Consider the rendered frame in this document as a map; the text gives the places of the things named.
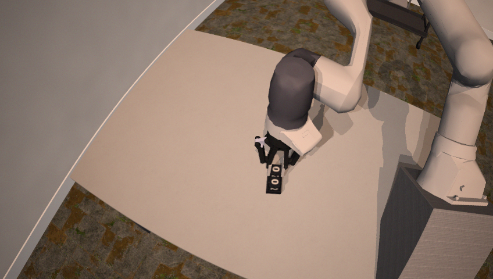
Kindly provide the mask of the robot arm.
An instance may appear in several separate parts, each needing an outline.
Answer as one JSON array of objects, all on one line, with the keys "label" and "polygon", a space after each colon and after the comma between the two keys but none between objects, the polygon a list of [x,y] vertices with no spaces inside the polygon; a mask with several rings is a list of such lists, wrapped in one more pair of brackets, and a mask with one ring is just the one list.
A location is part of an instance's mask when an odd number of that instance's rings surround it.
[{"label": "robot arm", "polygon": [[[493,79],[493,45],[465,0],[417,0],[435,31],[453,74],[429,156],[417,183],[451,205],[487,206],[485,178],[475,145]],[[322,139],[308,116],[312,99],[337,113],[354,110],[362,97],[373,16],[367,0],[324,0],[352,34],[343,66],[304,48],[276,65],[269,88],[266,128],[300,156]]]}]

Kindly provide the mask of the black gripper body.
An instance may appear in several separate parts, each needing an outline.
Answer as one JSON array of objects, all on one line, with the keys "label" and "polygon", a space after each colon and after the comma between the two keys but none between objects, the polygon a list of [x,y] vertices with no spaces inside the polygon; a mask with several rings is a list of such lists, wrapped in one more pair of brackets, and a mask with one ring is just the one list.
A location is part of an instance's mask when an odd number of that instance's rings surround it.
[{"label": "black gripper body", "polygon": [[289,148],[289,150],[292,149],[288,145],[283,143],[281,140],[278,140],[278,139],[274,138],[273,136],[271,136],[268,131],[267,131],[267,134],[265,135],[265,137],[266,137],[266,139],[264,140],[264,142],[269,147],[271,147],[271,149],[273,149],[273,146],[279,148],[278,151],[284,151],[284,149],[287,149],[287,148]]}]

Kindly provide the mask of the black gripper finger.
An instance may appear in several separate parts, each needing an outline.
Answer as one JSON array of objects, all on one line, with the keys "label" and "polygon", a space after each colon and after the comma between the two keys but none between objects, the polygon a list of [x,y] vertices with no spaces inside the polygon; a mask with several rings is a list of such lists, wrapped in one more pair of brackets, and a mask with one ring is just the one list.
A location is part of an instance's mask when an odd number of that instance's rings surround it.
[{"label": "black gripper finger", "polygon": [[289,148],[284,149],[284,158],[281,165],[281,177],[284,176],[285,169],[288,168],[288,165],[290,164],[291,166],[294,166],[300,157],[300,155],[295,151],[292,153],[290,158],[288,157],[288,155],[289,155]]},{"label": "black gripper finger", "polygon": [[256,136],[255,137],[255,147],[258,149],[260,162],[266,163],[266,168],[268,169],[267,170],[267,176],[270,176],[271,164],[272,164],[272,161],[274,159],[275,154],[277,153],[278,148],[273,146],[273,149],[270,148],[269,154],[267,154],[267,156],[266,156],[265,148],[264,148],[264,145],[265,145],[264,140],[265,139],[266,139],[266,137],[261,138],[260,136]]}]

